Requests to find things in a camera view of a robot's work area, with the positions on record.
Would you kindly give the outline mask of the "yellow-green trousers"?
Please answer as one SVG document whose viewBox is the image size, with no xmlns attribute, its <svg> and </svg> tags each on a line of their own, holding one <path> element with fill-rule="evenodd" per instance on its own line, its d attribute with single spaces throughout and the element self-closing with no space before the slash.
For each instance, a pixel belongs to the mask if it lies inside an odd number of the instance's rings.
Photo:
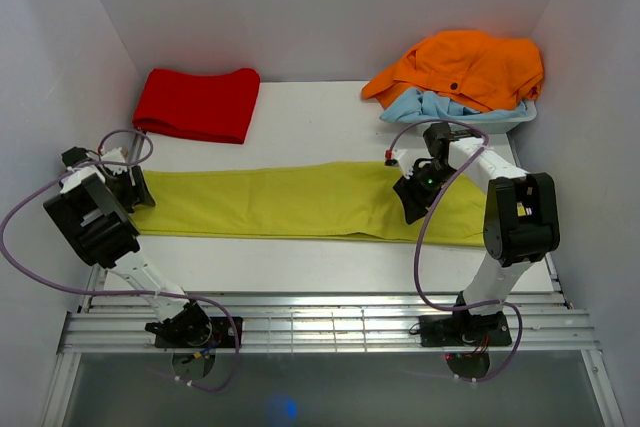
<svg viewBox="0 0 640 427">
<path fill-rule="evenodd" d="M 145 171 L 155 199 L 133 221 L 145 235 L 212 238 L 417 240 L 377 162 L 216 172 Z"/>
</svg>

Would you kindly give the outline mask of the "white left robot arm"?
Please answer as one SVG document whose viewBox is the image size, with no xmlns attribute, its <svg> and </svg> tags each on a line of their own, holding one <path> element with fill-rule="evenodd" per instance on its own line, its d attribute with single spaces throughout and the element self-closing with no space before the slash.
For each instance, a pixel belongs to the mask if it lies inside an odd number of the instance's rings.
<svg viewBox="0 0 640 427">
<path fill-rule="evenodd" d="M 128 152 L 96 153 L 73 147 L 62 154 L 70 175 L 44 209 L 81 260 L 112 271 L 134 290 L 149 291 L 157 320 L 145 330 L 175 347 L 201 347 L 213 337 L 210 318 L 184 290 L 168 280 L 143 253 L 131 215 L 155 200 L 142 169 L 126 167 Z"/>
</svg>

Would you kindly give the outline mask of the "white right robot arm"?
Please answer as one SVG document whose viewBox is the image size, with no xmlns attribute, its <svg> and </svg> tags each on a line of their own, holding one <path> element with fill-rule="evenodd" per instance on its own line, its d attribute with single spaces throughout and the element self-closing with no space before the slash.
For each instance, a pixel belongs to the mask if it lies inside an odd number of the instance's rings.
<svg viewBox="0 0 640 427">
<path fill-rule="evenodd" d="M 560 243 L 555 184 L 547 173 L 529 173 L 488 146 L 487 134 L 460 121 L 425 121 L 427 156 L 390 146 L 385 163 L 401 176 L 393 189 L 407 223 L 428 223 L 453 181 L 465 175 L 485 195 L 485 257 L 471 283 L 440 315 L 422 316 L 424 347 L 507 347 L 507 298 L 522 275 Z"/>
</svg>

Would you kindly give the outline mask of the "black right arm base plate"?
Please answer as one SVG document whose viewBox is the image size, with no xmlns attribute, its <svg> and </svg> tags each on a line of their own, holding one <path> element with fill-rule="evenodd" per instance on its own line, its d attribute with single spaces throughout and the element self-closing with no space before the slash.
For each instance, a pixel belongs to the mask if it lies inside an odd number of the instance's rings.
<svg viewBox="0 0 640 427">
<path fill-rule="evenodd" d="M 418 335 L 422 347 L 508 347 L 512 344 L 504 316 L 470 321 L 446 316 L 420 316 Z"/>
</svg>

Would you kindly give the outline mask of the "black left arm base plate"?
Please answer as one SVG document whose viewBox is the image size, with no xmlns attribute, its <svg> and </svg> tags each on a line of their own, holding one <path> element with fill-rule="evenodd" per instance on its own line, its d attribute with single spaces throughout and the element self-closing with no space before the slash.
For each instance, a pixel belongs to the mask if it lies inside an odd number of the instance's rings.
<svg viewBox="0 0 640 427">
<path fill-rule="evenodd" d="M 172 343 L 162 339 L 159 335 L 155 336 L 153 346 L 161 349 L 204 349 L 211 343 L 216 348 L 231 348 L 233 349 L 236 344 L 242 345 L 244 318 L 241 316 L 234 316 L 233 323 L 226 317 L 211 317 L 210 323 L 212 325 L 212 337 L 208 344 L 202 344 L 199 346 L 190 345 L 186 341 L 179 341 L 178 343 Z"/>
</svg>

